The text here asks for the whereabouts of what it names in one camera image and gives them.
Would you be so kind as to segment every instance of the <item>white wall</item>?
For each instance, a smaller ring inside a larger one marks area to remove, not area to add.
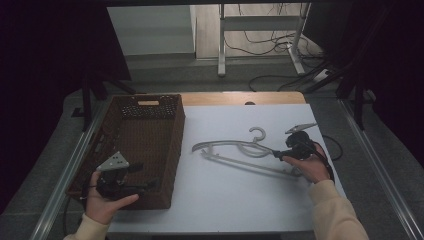
[[[194,53],[190,6],[110,7],[124,55]]]

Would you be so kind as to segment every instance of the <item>gray floor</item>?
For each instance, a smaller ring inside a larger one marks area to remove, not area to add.
[[[250,91],[249,79],[260,75],[295,74],[290,60],[278,59],[231,59],[225,78],[217,76],[216,60],[199,61],[177,55],[166,58],[131,57],[128,65],[133,78],[128,85],[140,92],[220,92]],[[264,78],[252,85],[258,91],[275,91],[291,78]],[[295,90],[293,86],[285,90]],[[311,105],[322,134],[335,138],[344,150],[343,157],[335,162],[347,197],[352,201],[357,215],[367,230],[370,239],[409,239],[397,213],[393,210],[370,162],[361,150],[358,140],[348,124],[334,89],[337,83],[305,95]],[[111,85],[109,93],[123,94]],[[41,154],[19,192],[0,216],[0,237],[2,239],[29,239],[51,193],[61,176],[81,136],[83,120],[72,118],[76,107],[82,106],[81,92],[69,95],[63,108],[63,115],[49,143]],[[406,148],[373,113],[371,106],[364,107],[366,132],[374,148],[383,160],[389,175],[412,210],[423,229],[424,224],[424,171]],[[338,154],[332,142],[326,145],[334,157]],[[77,228],[82,208],[71,201],[67,213],[67,230]],[[53,224],[48,239],[62,239],[63,206]],[[111,239],[140,239],[140,236],[112,236]],[[198,236],[159,236],[157,239],[205,239]],[[210,239],[280,239],[279,235],[265,236],[209,236]],[[286,233],[282,239],[314,239],[312,232]]]

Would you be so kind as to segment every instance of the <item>hand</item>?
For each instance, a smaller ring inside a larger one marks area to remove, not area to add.
[[[317,152],[327,158],[321,146],[317,143],[314,143],[314,145]],[[312,154],[309,158],[304,160],[298,160],[289,156],[284,156],[283,161],[299,168],[303,175],[313,183],[318,183],[320,181],[330,179],[330,174],[319,157],[315,154]]]
[[[90,186],[96,186],[97,180],[100,177],[100,172],[96,171],[91,175]],[[118,209],[130,205],[137,201],[138,195],[134,194],[125,198],[121,198],[117,201],[109,201],[104,199],[96,187],[90,187],[87,196],[87,210],[85,215],[93,219],[94,221],[107,225],[112,221],[113,215],[115,215]]]

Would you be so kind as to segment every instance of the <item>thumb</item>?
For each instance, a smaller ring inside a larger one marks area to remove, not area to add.
[[[128,196],[128,197],[121,198],[121,199],[113,202],[113,208],[115,210],[118,210],[122,207],[130,205],[131,203],[137,201],[138,198],[139,198],[138,194],[134,194],[134,195],[131,195],[131,196]]]
[[[289,163],[295,167],[299,167],[299,163],[301,162],[300,160],[289,156],[283,156],[282,159],[284,162]]]

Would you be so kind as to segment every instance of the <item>long sleeve shirt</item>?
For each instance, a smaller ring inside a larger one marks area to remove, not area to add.
[[[315,184],[309,195],[314,204],[313,223],[317,240],[368,239],[352,204],[340,196],[333,181]],[[84,214],[78,231],[65,240],[104,240],[108,228],[109,225],[95,222]]]

